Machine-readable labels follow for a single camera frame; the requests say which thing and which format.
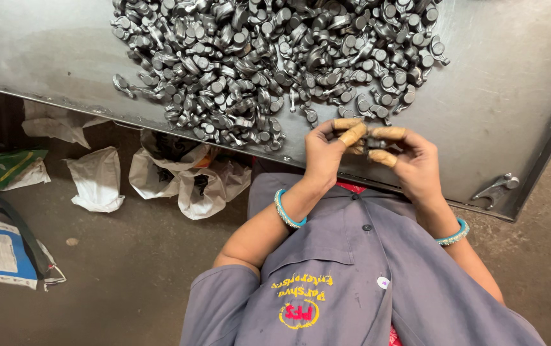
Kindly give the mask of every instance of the grey uniform shirt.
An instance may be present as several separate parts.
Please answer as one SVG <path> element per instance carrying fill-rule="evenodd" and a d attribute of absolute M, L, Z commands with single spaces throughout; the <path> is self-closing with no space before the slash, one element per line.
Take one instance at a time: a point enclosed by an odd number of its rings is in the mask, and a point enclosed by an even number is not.
<path fill-rule="evenodd" d="M 301 176 L 259 175 L 249 217 Z M 192 283 L 181 345 L 544 345 L 414 220 L 372 190 L 332 188 L 257 278 L 225 265 Z"/>

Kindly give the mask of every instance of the metal table edge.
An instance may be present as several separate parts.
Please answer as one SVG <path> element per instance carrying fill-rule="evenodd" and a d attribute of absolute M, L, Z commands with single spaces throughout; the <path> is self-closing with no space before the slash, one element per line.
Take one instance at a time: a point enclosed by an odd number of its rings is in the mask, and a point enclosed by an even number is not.
<path fill-rule="evenodd" d="M 24 98 L 24 99 L 27 99 L 27 100 L 40 102 L 40 103 L 44 103 L 44 104 L 48 104 L 48 105 L 52 105 L 52 106 L 57 106 L 57 107 L 65 108 L 65 109 L 72 110 L 72 111 L 79 111 L 79 112 L 86 113 L 86 114 L 101 116 L 101 117 L 104 117 L 104 118 L 111 119 L 116 123 L 121 122 L 121 123 L 129 124 L 131 126 L 127 126 L 127 127 L 131 128 L 131 129 L 141 130 L 141 129 L 145 128 L 145 129 L 156 130 L 156 131 L 162 132 L 161 129 L 150 128 L 149 126 L 138 126 L 138 125 L 134 124 L 133 122 L 130 122 L 130 121 L 125 120 L 125 119 L 120 119 L 118 117 L 115 117 L 115 115 L 112 115 L 112 114 L 100 113 L 100 112 L 97 112 L 97 111 L 88 110 L 87 108 L 89 108 L 89 107 L 86 107 L 86 109 L 82 109 L 81 108 L 82 105 L 79 105 L 79 104 L 76 104 L 76 103 L 74 103 L 72 105 L 69 105 L 69 104 L 54 100 L 53 98 L 44 97 L 44 96 L 41 96 L 41 95 L 34 95 L 34 94 L 23 94 L 23 93 L 20 93 L 20 92 L 9 90 L 5 87 L 0 87 L 0 92 L 2 92 L 3 94 L 13 95 L 13 96 L 17 96 L 17 97 Z M 205 141 L 199 140 L 198 138 L 185 136 L 184 134 L 175 134 L 175 135 L 178 136 L 178 137 L 187 138 L 187 139 L 190 139 L 190 140 L 195 140 L 195 141 L 206 143 L 206 144 L 209 144 L 209 145 L 218 146 L 218 147 L 225 148 L 225 149 L 228 149 L 228 150 L 233 150 L 235 152 L 250 153 L 250 154 L 258 156 L 260 158 L 264 158 L 264 159 L 272 160 L 272 161 L 278 161 L 275 158 L 271 158 L 271 157 L 267 156 L 265 153 L 257 152 L 255 150 L 238 150 L 238 149 L 235 149 L 235 148 L 231 148 L 230 146 L 226 146 L 226 145 L 219 145 L 219 144 L 216 144 L 216 143 L 205 142 Z M 551 136 L 549 137 L 546 145 L 544 146 L 544 149 L 543 149 L 541 155 L 539 156 L 538 160 L 536 160 L 536 162 L 534 163 L 532 169 L 530 170 L 530 174 L 529 174 L 528 178 L 525 180 L 525 183 L 522 186 L 523 192 L 520 193 L 519 199 L 514 204 L 514 205 L 519 205 L 518 201 L 522 200 L 521 205 L 519 206 L 519 208 L 517 208 L 517 210 L 515 210 L 515 212 L 509 213 L 509 214 L 498 214 L 497 212 L 493 212 L 493 211 L 486 210 L 486 209 L 483 209 L 483 208 L 480 208 L 480 207 L 472 206 L 470 204 L 466 204 L 466 203 L 463 203 L 463 202 L 452 201 L 452 200 L 448 200 L 448 199 L 447 199 L 447 202 L 452 207 L 456 207 L 456 208 L 460 208 L 460 209 L 464 209 L 464 210 L 469 210 L 469 211 L 473 211 L 473 212 L 478 212 L 480 214 L 484 214 L 484 215 L 488 215 L 488 216 L 493 216 L 493 217 L 496 217 L 496 218 L 498 218 L 500 220 L 503 220 L 503 221 L 506 221 L 506 222 L 511 222 L 511 223 L 517 222 L 517 219 L 520 216 L 521 211 L 523 210 L 523 207 L 525 206 L 526 201 L 530 197 L 531 191 L 533 190 L 533 188 L 538 183 L 538 180 L 540 179 L 540 177 L 541 177 L 541 175 L 542 175 L 544 169 L 546 168 L 546 166 L 547 166 L 550 159 L 551 159 Z M 303 162 L 288 161 L 287 164 L 290 164 L 292 166 L 296 166 L 296 167 L 299 167 L 299 168 L 305 168 L 305 165 L 303 164 Z M 380 183 L 380 182 L 377 182 L 377 181 L 374 181 L 374 180 L 368 180 L 368 179 L 365 179 L 365 178 L 356 177 L 356 176 L 352 176 L 352 175 L 349 175 L 349 174 L 338 173 L 338 176 L 340 176 L 341 178 L 345 178 L 347 180 L 353 181 L 353 182 L 365 184 L 365 185 L 372 186 L 372 187 L 381 188 L 381 189 L 384 189 L 384 190 L 388 190 L 390 192 L 402 193 L 401 189 L 397 186 L 384 184 L 384 183 Z"/>

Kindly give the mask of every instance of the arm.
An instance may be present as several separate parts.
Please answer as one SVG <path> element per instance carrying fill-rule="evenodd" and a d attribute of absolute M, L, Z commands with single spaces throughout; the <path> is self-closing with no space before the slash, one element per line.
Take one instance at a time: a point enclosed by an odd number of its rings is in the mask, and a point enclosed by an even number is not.
<path fill-rule="evenodd" d="M 415 206 L 418 224 L 436 239 L 455 234 L 459 224 L 442 196 L 438 149 L 410 130 L 406 130 L 397 145 L 403 152 L 397 156 L 392 169 L 400 179 L 403 194 Z M 443 248 L 480 286 L 504 303 L 498 284 L 465 238 Z"/>
<path fill-rule="evenodd" d="M 347 142 L 333 139 L 335 122 L 323 122 L 306 137 L 306 173 L 303 178 L 282 195 L 282 207 L 295 222 L 301 222 L 323 195 L 336 182 L 336 175 Z M 241 264 L 257 276 L 265 258 L 289 235 L 288 226 L 277 212 L 275 204 L 256 214 L 226 242 L 216 257 L 213 267 Z"/>

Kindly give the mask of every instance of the embroidered logo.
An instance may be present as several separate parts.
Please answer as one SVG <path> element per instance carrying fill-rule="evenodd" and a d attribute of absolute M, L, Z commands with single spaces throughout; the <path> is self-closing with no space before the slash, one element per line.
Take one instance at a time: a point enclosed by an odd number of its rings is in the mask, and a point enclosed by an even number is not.
<path fill-rule="evenodd" d="M 303 311 L 302 305 L 297 305 L 295 308 L 295 306 L 290 303 L 286 303 L 280 309 L 278 317 L 280 318 L 280 321 L 286 325 L 286 327 L 289 327 L 290 329 L 306 328 L 314 325 L 314 323 L 318 321 L 318 316 L 320 316 L 318 305 L 309 299 L 304 299 L 303 301 L 309 303 L 309 306 L 305 312 Z"/>
<path fill-rule="evenodd" d="M 289 287 L 293 283 L 301 284 L 301 286 Z M 331 275 L 293 274 L 290 279 L 271 284 L 271 288 L 281 289 L 277 292 L 278 297 L 291 299 L 280 308 L 278 314 L 280 322 L 290 329 L 300 329 L 314 325 L 320 316 L 317 302 L 325 301 L 325 291 L 312 288 L 318 288 L 318 285 L 323 284 L 333 285 Z"/>

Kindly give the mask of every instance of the white plastic bag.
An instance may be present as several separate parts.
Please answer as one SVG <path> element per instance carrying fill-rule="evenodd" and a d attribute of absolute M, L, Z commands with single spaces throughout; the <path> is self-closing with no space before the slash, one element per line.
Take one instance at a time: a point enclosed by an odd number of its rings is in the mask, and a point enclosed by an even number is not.
<path fill-rule="evenodd" d="M 120 196 L 120 160 L 113 146 L 66 160 L 79 194 L 72 202 L 89 211 L 112 212 L 124 201 Z"/>
<path fill-rule="evenodd" d="M 200 195 L 194 188 L 194 177 L 207 176 L 207 186 Z M 181 212 L 193 219 L 210 217 L 224 209 L 230 202 L 250 185 L 251 169 L 239 163 L 227 160 L 214 161 L 209 168 L 189 169 L 179 173 L 179 199 Z"/>
<path fill-rule="evenodd" d="M 30 137 L 59 138 L 71 143 L 79 143 L 91 149 L 84 137 L 83 129 L 101 124 L 109 119 L 83 114 L 44 103 L 24 100 L 26 120 L 21 124 Z"/>
<path fill-rule="evenodd" d="M 210 146 L 201 144 L 184 155 L 179 162 L 155 159 L 148 150 L 141 148 L 132 157 L 128 180 L 130 185 L 145 200 L 156 197 L 172 197 L 179 193 L 179 175 L 182 170 L 191 169 L 209 153 Z M 168 182 L 160 181 L 158 167 L 168 169 L 174 178 Z"/>

